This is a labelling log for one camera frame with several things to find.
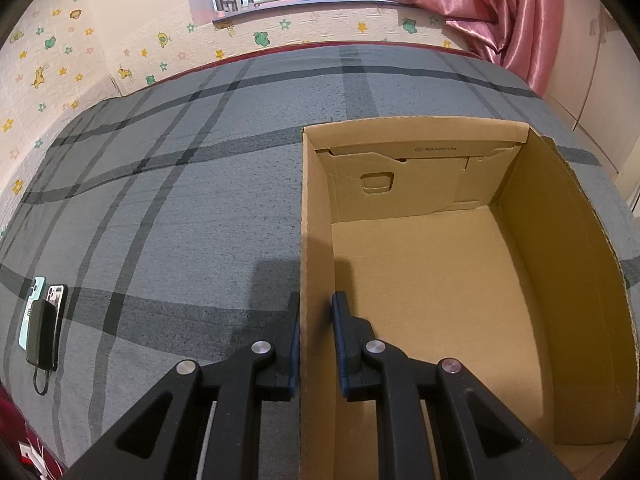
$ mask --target pink curtain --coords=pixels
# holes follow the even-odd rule
[[[470,50],[542,95],[558,50],[563,0],[396,0],[439,12]]]

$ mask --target cardboard box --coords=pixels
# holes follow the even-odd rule
[[[528,124],[304,128],[301,478],[375,479],[375,405],[337,389],[336,290],[409,357],[460,359],[574,471],[631,432],[625,280],[573,171]]]

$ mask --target light blue phone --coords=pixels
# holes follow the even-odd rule
[[[29,329],[29,316],[31,315],[31,303],[39,300],[42,296],[44,289],[44,278],[37,277],[33,280],[31,286],[31,294],[27,299],[27,306],[24,309],[24,316],[22,316],[22,326],[20,327],[20,337],[18,338],[18,344],[24,349],[27,349],[27,330]]]

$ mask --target smartphone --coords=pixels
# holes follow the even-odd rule
[[[53,367],[58,369],[58,343],[60,342],[60,327],[62,327],[62,314],[65,308],[66,285],[51,285],[47,292],[46,300],[56,308],[56,325],[53,334]]]
[[[24,315],[22,316],[22,325],[20,326],[20,337],[18,338],[18,344],[22,347],[23,350],[27,349],[27,331],[29,329],[31,303],[33,303],[35,300],[40,299],[42,291],[44,289],[44,283],[44,278],[37,277],[33,280],[33,285],[31,285],[31,293],[27,298],[27,305],[24,309]]]

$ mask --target box handle hole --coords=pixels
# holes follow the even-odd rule
[[[394,182],[394,174],[390,171],[385,173],[367,173],[360,177],[362,190],[367,194],[386,193],[391,190]]]

